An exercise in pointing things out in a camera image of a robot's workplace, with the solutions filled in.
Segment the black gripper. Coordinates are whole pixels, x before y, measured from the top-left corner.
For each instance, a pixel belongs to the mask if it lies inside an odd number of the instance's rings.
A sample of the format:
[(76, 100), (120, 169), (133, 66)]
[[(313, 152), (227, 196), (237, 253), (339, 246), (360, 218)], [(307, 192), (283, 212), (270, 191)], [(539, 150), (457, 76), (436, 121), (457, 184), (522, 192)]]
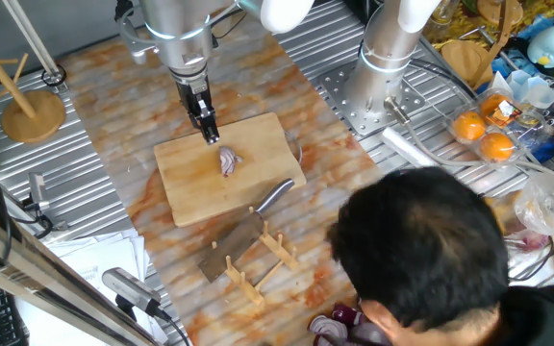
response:
[(193, 126), (205, 138), (208, 145), (219, 142), (208, 77), (200, 75), (185, 79), (176, 75), (175, 81), (182, 105), (186, 108)]

